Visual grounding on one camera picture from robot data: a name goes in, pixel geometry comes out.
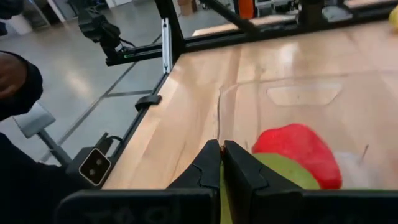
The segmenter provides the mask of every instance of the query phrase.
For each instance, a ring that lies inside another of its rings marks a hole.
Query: black cable
[[[131,46],[133,46],[133,47],[136,47],[132,42],[123,40],[122,38],[120,38],[120,41],[121,41],[121,42],[124,42],[124,43],[126,43],[126,44],[129,44],[129,45],[131,45]]]

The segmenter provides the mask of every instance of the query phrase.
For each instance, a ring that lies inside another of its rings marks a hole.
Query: gray floor
[[[119,26],[122,37],[136,45],[161,42],[160,17],[154,1],[139,0],[104,14]],[[179,18],[185,37],[197,29],[225,24],[213,11]],[[44,78],[40,103],[57,119],[50,135],[74,157],[104,132],[123,136],[137,112],[135,102],[155,87],[162,75],[161,59],[107,67],[101,47],[83,37],[77,20],[33,34],[1,40],[0,49],[21,54],[36,64]],[[12,119],[0,131],[35,160],[57,164],[37,138],[26,139]]]

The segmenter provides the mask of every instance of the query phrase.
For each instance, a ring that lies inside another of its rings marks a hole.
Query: clear plastic sheet
[[[298,123],[331,149],[344,189],[398,189],[398,73],[239,83],[221,90],[219,140],[252,151],[267,130]]]

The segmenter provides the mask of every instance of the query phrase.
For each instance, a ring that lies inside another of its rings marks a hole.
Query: gray chair
[[[61,165],[67,165],[72,161],[68,154],[46,132],[46,127],[54,123],[55,118],[38,102],[33,105],[28,113],[14,116],[13,119],[26,138],[29,139],[37,134]]]

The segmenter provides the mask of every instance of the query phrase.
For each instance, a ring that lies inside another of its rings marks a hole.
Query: wooden tabletop
[[[261,131],[291,122],[348,159],[368,146],[359,164],[398,188],[397,54],[387,22],[183,54],[103,188],[163,189],[207,140],[250,151]]]

